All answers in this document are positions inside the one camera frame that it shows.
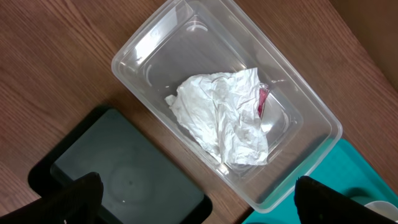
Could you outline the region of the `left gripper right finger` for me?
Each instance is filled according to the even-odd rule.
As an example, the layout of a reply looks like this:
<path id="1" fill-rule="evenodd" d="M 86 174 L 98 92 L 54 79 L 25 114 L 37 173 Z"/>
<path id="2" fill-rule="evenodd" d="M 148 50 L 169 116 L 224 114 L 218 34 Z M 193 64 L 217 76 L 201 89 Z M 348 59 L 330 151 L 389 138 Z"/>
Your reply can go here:
<path id="1" fill-rule="evenodd" d="M 301 224 L 395 223 L 306 175 L 295 183 L 294 204 Z"/>

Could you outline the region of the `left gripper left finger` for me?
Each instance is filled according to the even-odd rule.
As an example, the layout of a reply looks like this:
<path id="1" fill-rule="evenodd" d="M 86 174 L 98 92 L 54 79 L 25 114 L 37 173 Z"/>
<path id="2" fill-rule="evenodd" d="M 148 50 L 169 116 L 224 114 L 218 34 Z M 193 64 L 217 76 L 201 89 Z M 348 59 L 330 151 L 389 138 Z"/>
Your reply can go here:
<path id="1" fill-rule="evenodd" d="M 1 217 L 1 224 L 94 223 L 101 207 L 103 183 L 96 172 L 62 190 Z"/>

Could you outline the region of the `red sauce packet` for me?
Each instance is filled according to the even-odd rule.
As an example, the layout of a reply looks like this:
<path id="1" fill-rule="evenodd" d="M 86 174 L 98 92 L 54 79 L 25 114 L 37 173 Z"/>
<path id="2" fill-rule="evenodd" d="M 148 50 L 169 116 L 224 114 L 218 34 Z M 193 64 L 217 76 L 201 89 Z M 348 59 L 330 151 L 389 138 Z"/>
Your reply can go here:
<path id="1" fill-rule="evenodd" d="M 260 89 L 259 89 L 259 106 L 257 108 L 259 117 L 262 118 L 263 112 L 264 112 L 264 107 L 266 103 L 266 99 L 269 94 L 269 87 L 265 83 L 260 83 Z"/>

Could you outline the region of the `white napkin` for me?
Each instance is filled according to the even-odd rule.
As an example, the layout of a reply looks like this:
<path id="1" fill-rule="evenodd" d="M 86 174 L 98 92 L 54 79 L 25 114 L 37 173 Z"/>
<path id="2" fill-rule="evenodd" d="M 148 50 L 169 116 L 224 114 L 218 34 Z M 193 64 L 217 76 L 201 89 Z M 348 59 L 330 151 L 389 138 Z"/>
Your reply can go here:
<path id="1" fill-rule="evenodd" d="M 179 125 L 221 163 L 263 166 L 268 143 L 261 128 L 256 68 L 194 75 L 165 98 Z"/>

